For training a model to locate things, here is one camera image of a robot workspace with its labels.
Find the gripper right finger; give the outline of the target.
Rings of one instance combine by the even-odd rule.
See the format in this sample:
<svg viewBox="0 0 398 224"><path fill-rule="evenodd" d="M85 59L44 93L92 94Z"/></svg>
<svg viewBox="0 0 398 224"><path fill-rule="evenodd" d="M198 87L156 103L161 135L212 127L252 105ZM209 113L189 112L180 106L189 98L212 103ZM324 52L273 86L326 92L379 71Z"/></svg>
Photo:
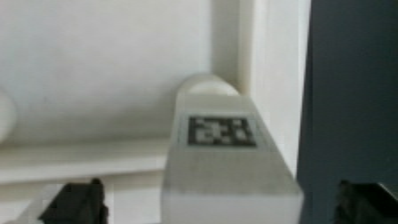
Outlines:
<svg viewBox="0 0 398 224"><path fill-rule="evenodd" d="M398 184L339 182L333 224L398 224Z"/></svg>

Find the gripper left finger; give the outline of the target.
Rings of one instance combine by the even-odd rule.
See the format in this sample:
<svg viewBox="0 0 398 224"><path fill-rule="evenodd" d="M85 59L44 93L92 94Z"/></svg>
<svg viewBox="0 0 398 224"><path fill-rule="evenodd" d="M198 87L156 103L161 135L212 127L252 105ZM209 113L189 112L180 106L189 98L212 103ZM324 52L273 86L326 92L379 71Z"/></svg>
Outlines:
<svg viewBox="0 0 398 224"><path fill-rule="evenodd" d="M108 224L104 185L97 178L63 185L38 220L42 224Z"/></svg>

